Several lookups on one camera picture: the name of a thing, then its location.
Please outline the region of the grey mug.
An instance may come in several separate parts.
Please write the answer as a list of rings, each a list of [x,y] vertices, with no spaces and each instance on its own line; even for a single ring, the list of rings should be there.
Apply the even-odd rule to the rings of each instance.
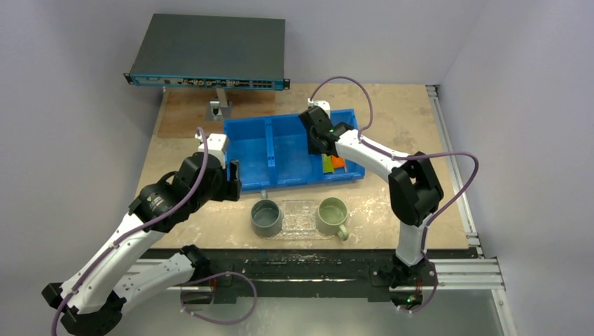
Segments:
[[[261,191],[261,199],[257,201],[250,212],[251,228],[259,237],[273,237],[280,233],[283,223],[283,213],[279,205],[269,199],[265,190]]]

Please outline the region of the blue plastic divided bin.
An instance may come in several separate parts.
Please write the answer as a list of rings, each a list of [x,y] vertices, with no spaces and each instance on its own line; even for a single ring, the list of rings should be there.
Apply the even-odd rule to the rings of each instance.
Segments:
[[[296,114],[226,120],[226,159],[240,163],[243,193],[362,179],[366,171],[354,162],[332,174],[323,172],[320,154],[308,153],[306,131]]]

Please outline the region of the clear plastic holder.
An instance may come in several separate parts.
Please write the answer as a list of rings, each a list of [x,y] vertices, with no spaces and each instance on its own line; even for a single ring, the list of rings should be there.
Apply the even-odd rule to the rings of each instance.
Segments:
[[[284,200],[282,229],[279,233],[284,240],[311,239],[317,233],[316,204],[314,200]]]

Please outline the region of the light green mug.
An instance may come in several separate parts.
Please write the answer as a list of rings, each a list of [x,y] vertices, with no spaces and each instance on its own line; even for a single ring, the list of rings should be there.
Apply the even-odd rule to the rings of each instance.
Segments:
[[[316,228],[324,235],[337,236],[346,241],[350,235],[346,228],[347,217],[348,209],[341,199],[326,198],[317,207]]]

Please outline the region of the clear textured oval tray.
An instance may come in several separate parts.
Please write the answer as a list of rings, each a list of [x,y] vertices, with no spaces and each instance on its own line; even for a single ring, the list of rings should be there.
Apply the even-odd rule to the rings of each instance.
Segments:
[[[266,239],[327,240],[349,237],[347,209],[311,202],[284,202],[264,207],[252,216],[254,232]]]

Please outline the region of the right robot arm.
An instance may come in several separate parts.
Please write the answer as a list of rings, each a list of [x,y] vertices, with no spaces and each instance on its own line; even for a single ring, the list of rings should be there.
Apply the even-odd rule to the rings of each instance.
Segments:
[[[444,197],[427,155],[408,155],[370,140],[353,126],[333,124],[328,113],[312,106],[298,116],[311,154],[341,157],[361,165],[388,185],[392,212],[400,221],[399,242],[388,276],[392,285],[409,285],[426,263],[425,242],[430,221]]]

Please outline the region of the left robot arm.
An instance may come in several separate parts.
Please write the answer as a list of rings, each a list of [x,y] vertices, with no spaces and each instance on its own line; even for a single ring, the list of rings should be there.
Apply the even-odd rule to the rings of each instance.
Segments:
[[[218,278],[211,261],[195,245],[144,272],[127,271],[176,225],[187,221],[209,201],[240,198],[240,163],[196,152],[180,168],[146,185],[94,256],[62,283],[49,283],[42,296],[55,315],[51,335],[62,326],[70,335],[106,335],[130,310],[178,284],[201,286]]]

